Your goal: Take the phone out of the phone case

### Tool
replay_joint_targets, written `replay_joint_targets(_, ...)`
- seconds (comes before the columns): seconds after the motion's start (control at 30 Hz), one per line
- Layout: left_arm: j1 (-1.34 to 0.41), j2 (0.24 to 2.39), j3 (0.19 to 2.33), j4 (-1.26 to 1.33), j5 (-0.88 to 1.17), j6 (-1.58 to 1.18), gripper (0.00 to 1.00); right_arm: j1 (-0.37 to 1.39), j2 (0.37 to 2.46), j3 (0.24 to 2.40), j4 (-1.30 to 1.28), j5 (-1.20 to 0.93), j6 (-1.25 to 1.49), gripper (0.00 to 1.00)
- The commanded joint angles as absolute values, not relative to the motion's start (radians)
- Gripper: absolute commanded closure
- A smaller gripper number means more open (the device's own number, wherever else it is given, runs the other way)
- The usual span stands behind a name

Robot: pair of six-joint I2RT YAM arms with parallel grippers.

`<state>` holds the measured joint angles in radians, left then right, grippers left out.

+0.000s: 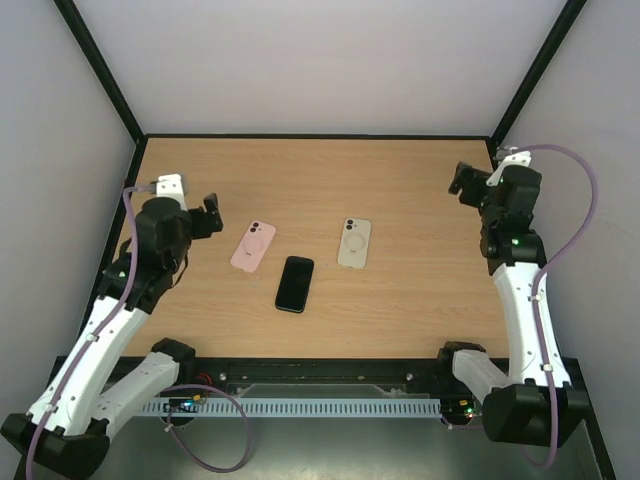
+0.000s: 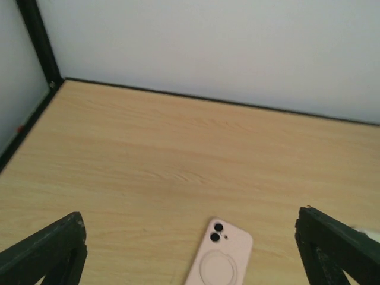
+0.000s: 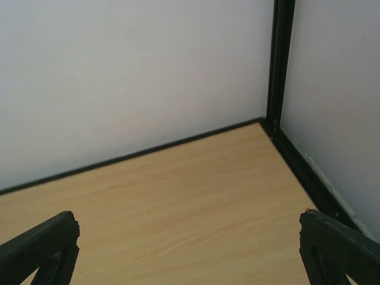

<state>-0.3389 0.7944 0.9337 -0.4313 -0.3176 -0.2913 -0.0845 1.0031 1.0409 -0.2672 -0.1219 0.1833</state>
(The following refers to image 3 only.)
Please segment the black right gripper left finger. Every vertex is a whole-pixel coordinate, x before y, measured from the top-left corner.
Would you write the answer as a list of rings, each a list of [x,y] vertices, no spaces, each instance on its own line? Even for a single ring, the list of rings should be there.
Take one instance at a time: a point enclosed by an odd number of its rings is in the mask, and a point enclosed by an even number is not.
[[[80,227],[63,211],[1,245],[1,284],[69,284],[77,261]]]

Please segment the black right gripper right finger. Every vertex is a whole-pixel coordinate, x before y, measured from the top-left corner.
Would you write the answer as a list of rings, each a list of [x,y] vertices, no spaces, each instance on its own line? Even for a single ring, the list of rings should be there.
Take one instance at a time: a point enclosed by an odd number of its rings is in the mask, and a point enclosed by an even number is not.
[[[299,251],[311,284],[379,284],[379,243],[314,209],[299,222]]]

